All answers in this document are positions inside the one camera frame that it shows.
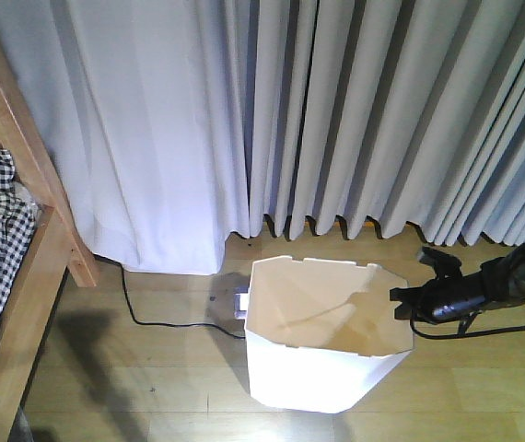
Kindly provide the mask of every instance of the white curtain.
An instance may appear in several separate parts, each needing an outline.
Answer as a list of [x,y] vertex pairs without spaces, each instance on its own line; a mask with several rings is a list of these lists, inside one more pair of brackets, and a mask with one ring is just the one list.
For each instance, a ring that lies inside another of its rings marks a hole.
[[525,1],[0,0],[85,242],[214,273],[341,216],[525,241]]

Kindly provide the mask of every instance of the black power cord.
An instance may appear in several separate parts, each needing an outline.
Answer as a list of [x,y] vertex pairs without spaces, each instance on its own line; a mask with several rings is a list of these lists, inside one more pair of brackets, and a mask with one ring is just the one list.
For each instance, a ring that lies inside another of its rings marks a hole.
[[503,327],[500,329],[470,331],[469,333],[428,334],[416,329],[415,316],[415,313],[413,313],[412,317],[410,318],[410,328],[412,329],[412,332],[414,332],[421,338],[431,339],[435,341],[445,341],[449,339],[479,338],[482,336],[491,336],[494,334],[525,332],[525,325],[519,325],[515,327]]
[[129,294],[127,292],[127,284],[125,283],[125,270],[123,269],[123,266],[121,264],[119,266],[120,266],[120,269],[122,271],[122,287],[123,287],[123,294],[125,295],[125,302],[127,303],[127,308],[130,311],[130,315],[132,316],[132,320],[137,325],[171,327],[173,329],[185,329],[185,328],[188,328],[188,327],[210,327],[210,328],[216,329],[216,330],[218,330],[218,331],[220,331],[220,332],[222,332],[222,333],[226,334],[227,336],[230,336],[230,337],[232,337],[234,339],[246,339],[245,336],[240,336],[238,334],[234,334],[234,333],[232,333],[230,331],[227,331],[223,327],[220,327],[217,324],[213,324],[213,323],[209,323],[209,322],[195,322],[195,323],[189,323],[189,324],[172,324],[172,323],[169,323],[169,322],[146,322],[146,321],[143,321],[143,320],[139,320],[134,314],[134,309],[132,308],[132,303],[130,302],[130,297],[129,297]]

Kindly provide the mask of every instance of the white trash bin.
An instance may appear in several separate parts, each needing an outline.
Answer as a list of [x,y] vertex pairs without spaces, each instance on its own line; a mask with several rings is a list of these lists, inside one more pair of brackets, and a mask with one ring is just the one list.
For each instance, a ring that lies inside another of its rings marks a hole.
[[413,349],[389,296],[406,286],[377,264],[254,262],[244,325],[251,396],[292,410],[351,408]]

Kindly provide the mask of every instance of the black device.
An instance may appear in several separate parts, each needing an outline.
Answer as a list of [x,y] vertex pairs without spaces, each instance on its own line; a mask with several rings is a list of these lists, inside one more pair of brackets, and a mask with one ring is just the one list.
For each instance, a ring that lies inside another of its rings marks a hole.
[[423,247],[418,260],[431,266],[436,277],[419,287],[390,291],[390,300],[402,302],[395,318],[411,320],[413,328],[414,321],[458,321],[462,335],[484,311],[525,304],[525,244],[468,275],[461,273],[458,258],[440,250]]

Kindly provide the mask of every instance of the wooden bed frame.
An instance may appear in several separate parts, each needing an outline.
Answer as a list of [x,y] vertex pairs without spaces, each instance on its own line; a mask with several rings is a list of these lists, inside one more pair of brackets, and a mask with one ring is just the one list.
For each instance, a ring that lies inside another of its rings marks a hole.
[[79,286],[95,286],[99,272],[1,46],[0,145],[44,207],[0,319],[0,441],[6,442],[66,266]]

